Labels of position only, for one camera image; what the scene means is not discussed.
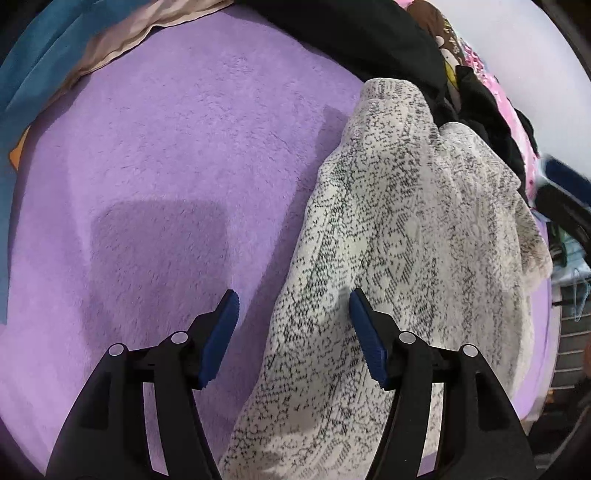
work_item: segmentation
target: pile of clothes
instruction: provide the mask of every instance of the pile of clothes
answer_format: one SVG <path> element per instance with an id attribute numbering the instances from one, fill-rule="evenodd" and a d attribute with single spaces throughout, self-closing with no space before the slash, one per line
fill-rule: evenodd
<path id="1" fill-rule="evenodd" d="M 12 37 L 0 40 L 10 45 L 0 67 L 0 155 L 82 75 L 153 26 L 229 3 L 53 0 L 36 2 L 46 6 L 39 14 L 15 10 Z M 240 3 L 366 83 L 318 173 L 259 379 L 220 469 L 224 478 L 361 478 L 392 396 L 370 378 L 348 321 L 353 288 L 431 345 L 477 343 L 510 394 L 529 367 L 529 295 L 551 271 L 529 209 L 533 129 L 426 1 Z M 15 177 L 8 162 L 2 169 L 1 253 Z M 6 263 L 0 269 L 5 309 Z M 442 401 L 436 388 L 425 453 L 437 447 Z"/>

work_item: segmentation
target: blue rubber tip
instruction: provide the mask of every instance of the blue rubber tip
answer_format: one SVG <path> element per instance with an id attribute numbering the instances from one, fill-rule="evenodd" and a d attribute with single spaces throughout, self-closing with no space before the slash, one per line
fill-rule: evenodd
<path id="1" fill-rule="evenodd" d="M 223 356 L 230 343 L 230 338 L 232 338 L 232 333 L 236 328 L 239 312 L 240 301 L 238 294 L 231 291 L 219 320 L 202 350 L 201 368 L 197 376 L 201 388 L 205 388 L 210 380 L 216 378 Z"/>
<path id="2" fill-rule="evenodd" d="M 349 317 L 361 344 L 371 378 L 378 382 L 380 387 L 386 387 L 388 354 L 371 323 L 368 312 L 355 291 L 351 292 L 349 296 Z"/>

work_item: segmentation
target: round metal rivet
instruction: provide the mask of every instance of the round metal rivet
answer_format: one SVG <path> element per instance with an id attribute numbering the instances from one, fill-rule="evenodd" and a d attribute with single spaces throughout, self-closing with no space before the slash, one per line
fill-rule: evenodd
<path id="1" fill-rule="evenodd" d="M 462 348 L 462 351 L 467 356 L 476 356 L 476 355 L 478 355 L 478 348 L 476 348 L 474 345 L 464 345 L 464 348 Z"/>
<path id="2" fill-rule="evenodd" d="M 398 340 L 400 340 L 402 343 L 407 343 L 409 345 L 414 343 L 416 339 L 417 337 L 415 337 L 411 332 L 402 332 L 398 337 Z"/>
<path id="3" fill-rule="evenodd" d="M 109 355 L 110 356 L 121 355 L 123 353 L 123 350 L 125 350 L 123 345 L 121 345 L 120 343 L 116 343 L 116 344 L 111 345 L 109 347 Z"/>
<path id="4" fill-rule="evenodd" d="M 184 343 L 189 339 L 186 332 L 177 332 L 170 338 L 173 343 Z"/>

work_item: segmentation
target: white and black patterned fabric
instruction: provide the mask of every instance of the white and black patterned fabric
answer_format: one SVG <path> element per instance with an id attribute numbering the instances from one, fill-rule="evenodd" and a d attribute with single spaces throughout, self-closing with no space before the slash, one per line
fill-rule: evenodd
<path id="1" fill-rule="evenodd" d="M 393 393 L 369 376 L 350 324 L 355 287 L 431 345 L 474 343 L 514 392 L 533 346 L 528 295 L 552 268 L 518 185 L 468 127 L 438 130 L 413 84 L 368 81 L 318 173 L 222 476 L 365 477 Z"/>

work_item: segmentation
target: purple blanket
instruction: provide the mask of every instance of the purple blanket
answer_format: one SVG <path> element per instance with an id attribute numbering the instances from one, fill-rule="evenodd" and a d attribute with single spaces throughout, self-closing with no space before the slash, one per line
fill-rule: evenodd
<path id="1" fill-rule="evenodd" d="M 197 395 L 221 455 L 317 169 L 360 90 L 230 7 L 154 34 L 37 119 L 12 214 L 0 416 L 38 468 L 109 345 L 156 345 L 233 288 L 239 325 Z"/>

